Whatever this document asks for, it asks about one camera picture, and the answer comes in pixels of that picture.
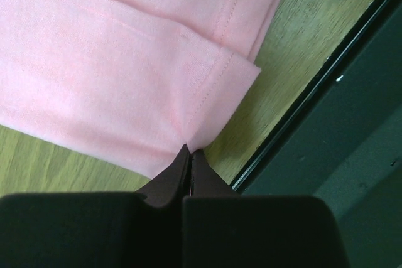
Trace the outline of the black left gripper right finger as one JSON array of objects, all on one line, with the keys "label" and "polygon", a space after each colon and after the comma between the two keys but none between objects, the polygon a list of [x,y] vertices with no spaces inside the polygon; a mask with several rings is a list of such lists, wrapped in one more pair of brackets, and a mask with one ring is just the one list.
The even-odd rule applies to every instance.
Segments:
[{"label": "black left gripper right finger", "polygon": [[184,267],[348,267],[329,207],[312,196],[241,196],[192,156],[182,203]]}]

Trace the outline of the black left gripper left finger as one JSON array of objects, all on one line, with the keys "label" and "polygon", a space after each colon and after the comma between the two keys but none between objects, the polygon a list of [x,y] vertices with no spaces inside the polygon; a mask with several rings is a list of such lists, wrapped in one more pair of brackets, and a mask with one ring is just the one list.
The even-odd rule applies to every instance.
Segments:
[{"label": "black left gripper left finger", "polygon": [[190,152],[136,191],[1,198],[2,267],[180,267]]}]

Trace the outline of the light pink t shirt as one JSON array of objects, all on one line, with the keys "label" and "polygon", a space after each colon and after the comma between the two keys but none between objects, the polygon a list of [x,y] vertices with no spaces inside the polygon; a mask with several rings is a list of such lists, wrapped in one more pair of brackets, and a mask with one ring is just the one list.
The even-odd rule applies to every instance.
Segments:
[{"label": "light pink t shirt", "polygon": [[1,0],[1,124],[161,173],[209,145],[280,0]]}]

